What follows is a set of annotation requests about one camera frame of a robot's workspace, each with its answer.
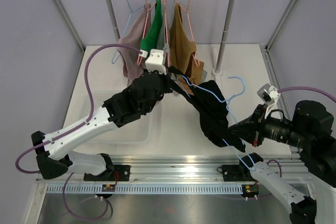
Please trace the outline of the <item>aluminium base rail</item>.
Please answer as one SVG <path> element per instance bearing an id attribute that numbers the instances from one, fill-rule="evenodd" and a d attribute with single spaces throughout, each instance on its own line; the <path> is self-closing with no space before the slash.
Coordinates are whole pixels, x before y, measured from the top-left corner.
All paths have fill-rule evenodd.
<path id="1" fill-rule="evenodd" d="M 276 160 L 282 170 L 282 178 L 290 184 L 307 184 L 312 181 L 312 175 L 299 159 L 298 153 L 293 155 L 280 155 L 271 157 L 266 155 L 264 161 Z M 129 166 L 126 175 L 127 180 L 134 181 L 159 181 L 164 183 L 174 181 L 180 183 L 187 180 L 211 180 L 217 181 L 223 178 L 220 174 L 222 165 L 237 165 L 238 157 L 200 157 L 183 156 L 178 158 L 135 158 L 135 157 L 111 157 L 115 167 Z"/>

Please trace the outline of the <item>white plastic basket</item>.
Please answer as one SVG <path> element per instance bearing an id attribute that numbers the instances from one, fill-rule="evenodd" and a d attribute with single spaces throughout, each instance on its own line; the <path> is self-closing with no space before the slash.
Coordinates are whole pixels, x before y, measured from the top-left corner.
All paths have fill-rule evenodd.
<path id="1" fill-rule="evenodd" d="M 113 95 L 119 93 L 119 90 L 97 90 L 93 91 L 94 107 L 97 109 L 103 102 Z M 67 127 L 82 118 L 87 118 L 90 112 L 90 100 L 87 94 L 81 96 L 78 101 L 71 101 L 68 113 L 64 122 Z M 131 122 L 119 129 L 105 132 L 90 142 L 97 144 L 144 144 L 146 143 L 152 131 L 155 112 L 142 116 L 139 120 Z"/>

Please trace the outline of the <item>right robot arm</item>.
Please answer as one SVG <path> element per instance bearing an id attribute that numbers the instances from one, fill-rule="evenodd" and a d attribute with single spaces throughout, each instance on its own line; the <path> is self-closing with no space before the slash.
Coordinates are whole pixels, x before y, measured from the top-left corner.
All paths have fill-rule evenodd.
<path id="1" fill-rule="evenodd" d="M 262 183 L 286 208 L 291 223 L 335 223 L 335 138 L 334 117 L 317 101 L 296 104 L 292 120 L 266 114 L 266 104 L 232 125 L 228 132 L 254 147 L 264 139 L 300 148 L 300 160 L 311 174 L 316 197 L 312 199 L 276 175 L 256 153 L 241 158 L 239 176 Z"/>

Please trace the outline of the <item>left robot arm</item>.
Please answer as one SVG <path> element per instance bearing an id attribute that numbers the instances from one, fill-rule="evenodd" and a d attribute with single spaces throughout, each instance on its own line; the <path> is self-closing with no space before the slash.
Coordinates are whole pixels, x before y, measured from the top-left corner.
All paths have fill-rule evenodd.
<path id="1" fill-rule="evenodd" d="M 87 118 L 59 131 L 31 135 L 36 160 L 43 179 L 55 179 L 66 173 L 80 173 L 85 181 L 117 179 L 108 154 L 89 155 L 75 152 L 81 144 L 100 134 L 121 128 L 150 113 L 166 93 L 171 93 L 168 75 L 144 72 L 126 89 L 104 101 Z"/>

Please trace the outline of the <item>black tank top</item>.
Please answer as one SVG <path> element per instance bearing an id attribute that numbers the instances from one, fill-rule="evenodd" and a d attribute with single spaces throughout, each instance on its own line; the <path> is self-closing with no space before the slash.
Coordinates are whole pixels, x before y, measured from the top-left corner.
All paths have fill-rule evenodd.
<path id="1" fill-rule="evenodd" d="M 199 124 L 205 137 L 218 147 L 233 146 L 240 152 L 246 151 L 242 140 L 228 131 L 228 110 L 225 98 L 214 80 L 197 87 L 191 86 L 192 94 L 185 92 L 170 80 L 171 88 L 181 94 L 199 112 Z"/>

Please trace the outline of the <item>green tank top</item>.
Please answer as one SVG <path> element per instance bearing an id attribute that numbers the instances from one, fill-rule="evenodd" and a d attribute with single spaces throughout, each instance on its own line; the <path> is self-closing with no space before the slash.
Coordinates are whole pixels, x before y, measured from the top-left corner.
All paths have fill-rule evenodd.
<path id="1" fill-rule="evenodd" d="M 155 8 L 154 19 L 149 29 L 146 30 L 146 36 L 142 40 L 142 44 L 141 44 L 143 50 L 147 52 L 150 52 L 151 49 L 156 49 L 161 26 L 162 26 L 162 20 L 163 20 L 162 19 L 162 0 L 156 0 L 155 5 L 153 7 Z"/>

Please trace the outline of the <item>mauve tank top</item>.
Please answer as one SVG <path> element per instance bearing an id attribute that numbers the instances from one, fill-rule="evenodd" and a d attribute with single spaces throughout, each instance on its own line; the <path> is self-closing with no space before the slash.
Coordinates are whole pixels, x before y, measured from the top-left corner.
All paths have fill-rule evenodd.
<path id="1" fill-rule="evenodd" d="M 123 38 L 119 39 L 119 44 L 128 45 L 138 49 L 140 48 L 147 16 L 147 8 L 150 7 L 151 4 L 147 3 L 142 8 L 142 12 L 132 24 L 129 32 Z M 138 65 L 139 53 L 123 47 L 117 48 L 117 51 L 122 57 L 123 75 L 128 79 L 128 84 L 131 84 L 134 79 L 138 78 L 143 73 L 143 67 Z"/>

